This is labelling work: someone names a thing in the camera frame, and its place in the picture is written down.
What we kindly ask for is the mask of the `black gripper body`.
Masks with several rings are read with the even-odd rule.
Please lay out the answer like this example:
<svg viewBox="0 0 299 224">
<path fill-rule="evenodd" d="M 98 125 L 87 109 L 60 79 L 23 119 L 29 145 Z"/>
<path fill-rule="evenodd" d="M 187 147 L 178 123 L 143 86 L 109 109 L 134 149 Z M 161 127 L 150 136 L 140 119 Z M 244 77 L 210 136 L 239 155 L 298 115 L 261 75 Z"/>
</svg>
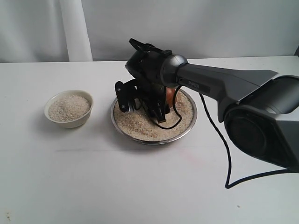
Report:
<svg viewBox="0 0 299 224">
<path fill-rule="evenodd" d="M 161 81 L 161 67 L 168 56 L 168 50 L 137 49 L 125 67 L 135 78 L 138 99 L 151 103 L 165 103 L 166 89 Z"/>
</svg>

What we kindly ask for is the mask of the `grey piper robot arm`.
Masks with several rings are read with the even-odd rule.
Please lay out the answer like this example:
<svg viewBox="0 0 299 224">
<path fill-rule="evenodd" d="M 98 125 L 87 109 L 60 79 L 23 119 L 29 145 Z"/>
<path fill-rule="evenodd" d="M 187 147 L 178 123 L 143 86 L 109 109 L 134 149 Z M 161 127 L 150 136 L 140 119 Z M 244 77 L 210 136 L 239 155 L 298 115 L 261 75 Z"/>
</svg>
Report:
<svg viewBox="0 0 299 224">
<path fill-rule="evenodd" d="M 141 100 L 165 121 L 165 87 L 184 86 L 216 100 L 218 121 L 234 145 L 262 161 L 299 170 L 299 78 L 272 70 L 190 64 L 170 50 L 138 50 L 126 63 L 133 79 L 115 84 L 121 111 Z"/>
</svg>

